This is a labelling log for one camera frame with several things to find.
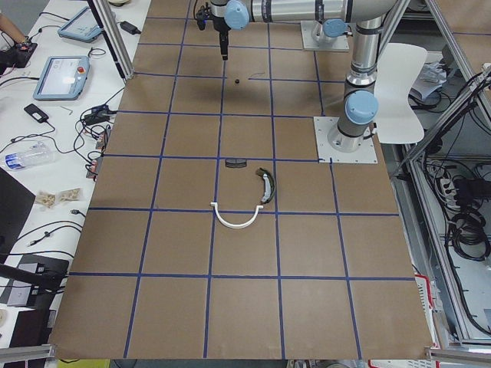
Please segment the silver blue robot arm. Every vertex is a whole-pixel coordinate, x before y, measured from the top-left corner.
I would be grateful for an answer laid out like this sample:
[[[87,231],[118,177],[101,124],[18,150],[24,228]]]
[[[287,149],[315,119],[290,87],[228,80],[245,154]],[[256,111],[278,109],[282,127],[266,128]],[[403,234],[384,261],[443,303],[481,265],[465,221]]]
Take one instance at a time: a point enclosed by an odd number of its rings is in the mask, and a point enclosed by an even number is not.
[[[395,1],[211,1],[200,8],[195,19],[201,30],[208,20],[213,23],[224,61],[229,54],[229,32],[242,30],[251,22],[314,21],[329,38],[343,35],[347,26],[354,23],[351,66],[344,82],[344,112],[328,134],[335,150],[352,153],[361,145],[365,130],[378,112],[374,84],[381,33],[384,16],[395,4]]]

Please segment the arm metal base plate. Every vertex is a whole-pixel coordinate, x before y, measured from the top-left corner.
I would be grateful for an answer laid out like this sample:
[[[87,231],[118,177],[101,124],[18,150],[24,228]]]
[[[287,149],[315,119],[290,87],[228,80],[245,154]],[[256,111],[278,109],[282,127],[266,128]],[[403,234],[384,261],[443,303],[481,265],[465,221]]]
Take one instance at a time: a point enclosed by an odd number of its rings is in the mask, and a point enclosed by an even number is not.
[[[350,138],[338,130],[338,117],[314,117],[313,121],[320,163],[377,164],[368,128],[361,136]]]
[[[348,37],[328,37],[317,21],[301,21],[302,44],[305,51],[348,52]]]

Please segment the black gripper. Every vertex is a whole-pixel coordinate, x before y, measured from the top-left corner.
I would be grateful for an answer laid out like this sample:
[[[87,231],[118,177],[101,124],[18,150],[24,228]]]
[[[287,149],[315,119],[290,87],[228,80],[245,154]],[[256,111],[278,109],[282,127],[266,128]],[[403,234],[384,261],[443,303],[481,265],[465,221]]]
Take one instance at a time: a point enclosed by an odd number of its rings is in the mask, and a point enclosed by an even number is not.
[[[229,45],[229,31],[221,30],[219,32],[220,53],[224,61],[227,60],[227,46]]]

